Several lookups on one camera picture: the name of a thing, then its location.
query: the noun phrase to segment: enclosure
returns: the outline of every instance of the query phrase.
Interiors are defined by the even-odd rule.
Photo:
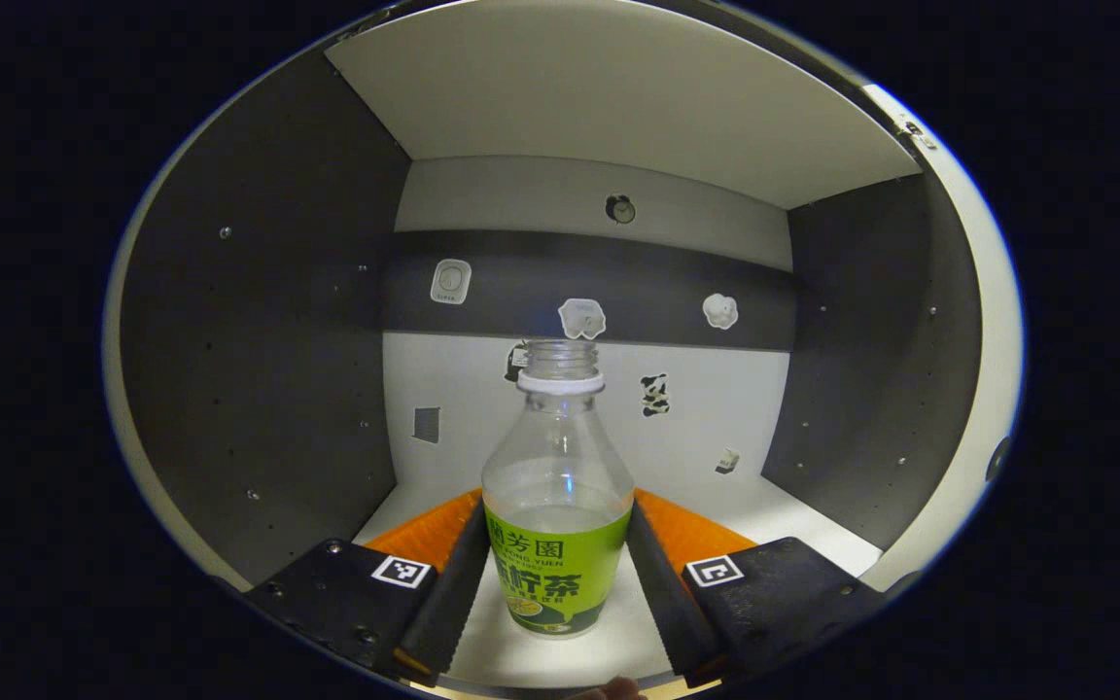
[[[883,607],[1012,432],[1017,283],[977,186],[888,92],[699,0],[401,3],[246,85],[129,223],[106,399],[160,523],[282,622],[280,571],[478,487],[514,351],[575,330],[637,486],[775,547],[794,578],[752,584],[790,617],[735,632],[641,549],[573,644],[519,634],[479,559],[435,689],[293,634],[401,692],[736,682],[680,655],[760,673]]]

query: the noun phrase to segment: clear plastic bottle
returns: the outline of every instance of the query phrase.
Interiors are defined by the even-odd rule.
[[[483,467],[483,501],[512,619],[550,638],[599,619],[634,505],[634,479],[595,413],[594,343],[536,340],[525,408]]]

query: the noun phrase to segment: lemon tea label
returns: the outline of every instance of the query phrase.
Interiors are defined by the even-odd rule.
[[[595,624],[616,576],[631,513],[586,532],[535,532],[486,508],[492,558],[507,612],[524,628],[573,634]]]

